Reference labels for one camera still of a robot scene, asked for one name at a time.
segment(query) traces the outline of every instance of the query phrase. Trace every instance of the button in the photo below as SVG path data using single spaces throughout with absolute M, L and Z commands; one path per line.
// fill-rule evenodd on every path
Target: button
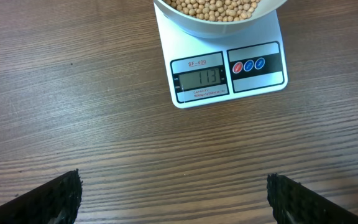
M 238 74 L 240 73 L 242 70 L 242 62 L 237 62 L 234 66 L 233 66 L 233 73 L 234 74 Z
M 249 72 L 252 70 L 252 68 L 254 67 L 254 61 L 253 60 L 248 60 L 245 64 L 244 64 L 244 71 Z
M 255 69 L 256 70 L 260 70 L 265 66 L 265 59 L 264 58 L 260 58 L 256 61 L 255 63 Z

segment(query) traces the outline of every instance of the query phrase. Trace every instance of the kitchen scale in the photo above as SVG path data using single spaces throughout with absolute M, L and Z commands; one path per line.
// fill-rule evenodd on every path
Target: kitchen scale
M 190 108 L 282 90 L 288 83 L 276 11 L 229 37 L 182 31 L 156 6 L 173 104 Z

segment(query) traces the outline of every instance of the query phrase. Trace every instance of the blue button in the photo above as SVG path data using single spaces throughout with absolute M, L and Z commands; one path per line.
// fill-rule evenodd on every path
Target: blue button
M 265 66 L 265 59 L 264 58 L 260 58 L 256 61 L 255 63 L 255 69 L 256 70 L 260 70 Z
M 244 64 L 244 71 L 249 72 L 252 70 L 252 68 L 254 67 L 254 61 L 253 60 L 248 60 L 245 64 Z

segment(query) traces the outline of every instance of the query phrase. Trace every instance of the tabletop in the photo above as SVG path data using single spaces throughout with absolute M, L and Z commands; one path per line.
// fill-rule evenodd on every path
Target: tabletop
M 358 1 L 278 17 L 284 90 L 179 110 L 152 1 L 0 0 L 0 205 L 78 168 L 76 223 L 274 223 L 279 173 L 358 215 Z

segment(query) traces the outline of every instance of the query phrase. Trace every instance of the black object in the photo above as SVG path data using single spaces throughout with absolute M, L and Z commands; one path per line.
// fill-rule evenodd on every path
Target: black object
M 72 224 L 81 203 L 78 169 L 0 206 L 0 224 Z
M 358 224 L 357 215 L 283 175 L 268 175 L 267 200 L 278 224 Z

